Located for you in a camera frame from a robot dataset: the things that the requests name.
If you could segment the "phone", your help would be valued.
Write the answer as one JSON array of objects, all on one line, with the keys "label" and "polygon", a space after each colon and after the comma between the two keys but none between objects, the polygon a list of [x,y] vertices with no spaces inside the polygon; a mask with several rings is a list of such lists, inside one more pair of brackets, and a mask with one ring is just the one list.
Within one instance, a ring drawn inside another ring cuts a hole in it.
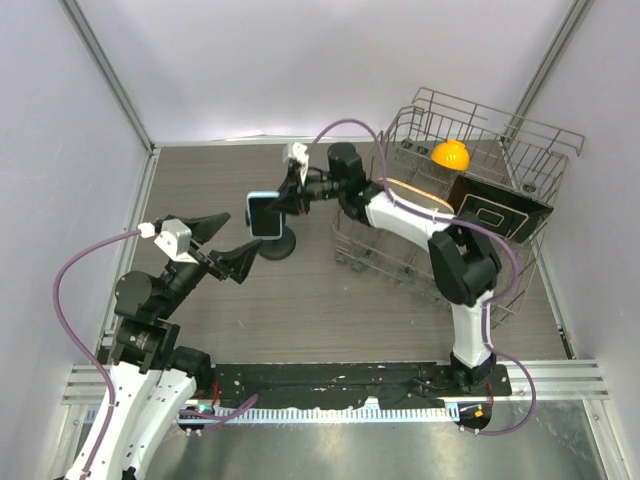
[{"label": "phone", "polygon": [[251,191],[246,196],[246,223],[252,238],[275,241],[283,235],[284,220],[271,204],[279,198],[273,191]]}]

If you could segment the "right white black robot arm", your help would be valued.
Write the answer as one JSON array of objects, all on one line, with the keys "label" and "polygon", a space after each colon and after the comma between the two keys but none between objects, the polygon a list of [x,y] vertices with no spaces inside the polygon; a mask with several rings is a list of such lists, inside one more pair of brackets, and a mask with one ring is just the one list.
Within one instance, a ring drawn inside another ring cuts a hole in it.
[{"label": "right white black robot arm", "polygon": [[426,251],[435,286],[451,305],[453,386],[465,395],[477,393],[496,364],[488,333],[489,300],[501,271],[478,219],[425,208],[399,196],[386,180],[369,179],[351,143],[332,144],[327,156],[329,167],[322,170],[310,166],[306,145],[286,145],[286,175],[269,209],[300,216],[309,213],[314,201],[337,200],[351,220],[396,234]]}]

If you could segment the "black phone stand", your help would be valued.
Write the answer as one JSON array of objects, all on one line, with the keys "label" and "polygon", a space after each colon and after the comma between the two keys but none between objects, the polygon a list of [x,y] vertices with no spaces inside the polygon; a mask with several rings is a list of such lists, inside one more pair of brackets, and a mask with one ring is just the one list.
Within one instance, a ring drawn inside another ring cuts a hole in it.
[{"label": "black phone stand", "polygon": [[266,260],[284,260],[293,253],[297,245],[294,231],[286,224],[286,216],[281,214],[280,217],[282,236],[277,240],[264,240],[258,250],[258,254]]}]

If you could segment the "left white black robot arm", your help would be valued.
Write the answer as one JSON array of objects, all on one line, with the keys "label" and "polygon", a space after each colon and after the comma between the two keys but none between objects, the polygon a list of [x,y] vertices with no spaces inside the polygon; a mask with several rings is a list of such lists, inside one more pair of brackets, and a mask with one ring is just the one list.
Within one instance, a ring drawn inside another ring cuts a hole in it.
[{"label": "left white black robot arm", "polygon": [[[56,275],[53,303],[58,320],[106,385],[91,430],[65,478],[144,478],[184,404],[211,391],[209,354],[177,345],[180,327],[169,318],[206,276],[238,284],[248,277],[260,241],[226,252],[201,250],[230,217],[227,212],[196,218],[167,215],[144,222],[76,254]],[[160,276],[130,271],[116,281],[114,313],[120,323],[111,348],[112,363],[105,366],[71,329],[61,308],[60,287],[77,261],[129,238],[152,240],[168,262]]]}]

